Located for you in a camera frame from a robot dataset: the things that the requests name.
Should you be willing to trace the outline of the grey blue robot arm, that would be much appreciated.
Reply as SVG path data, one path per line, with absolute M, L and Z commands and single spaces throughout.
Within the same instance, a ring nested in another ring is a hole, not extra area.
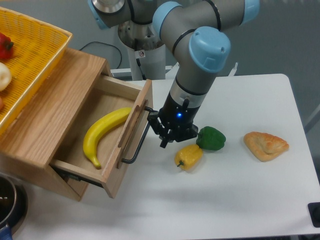
M 260 11 L 258 0 L 203 0 L 187 7 L 175 1 L 90 0 L 88 5 L 103 28 L 126 22 L 150 27 L 179 63 L 163 107 L 147 118 L 162 148 L 197 136 L 194 118 L 231 51 L 225 30 Z

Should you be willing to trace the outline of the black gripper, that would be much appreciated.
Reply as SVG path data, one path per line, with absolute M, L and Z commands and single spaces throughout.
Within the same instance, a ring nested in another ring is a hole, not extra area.
M 168 94 L 163 107 L 158 111 L 149 109 L 147 121 L 156 135 L 161 139 L 160 147 L 168 143 L 183 142 L 198 136 L 199 128 L 193 124 L 198 107 L 190 107 L 189 100 L 179 104 Z

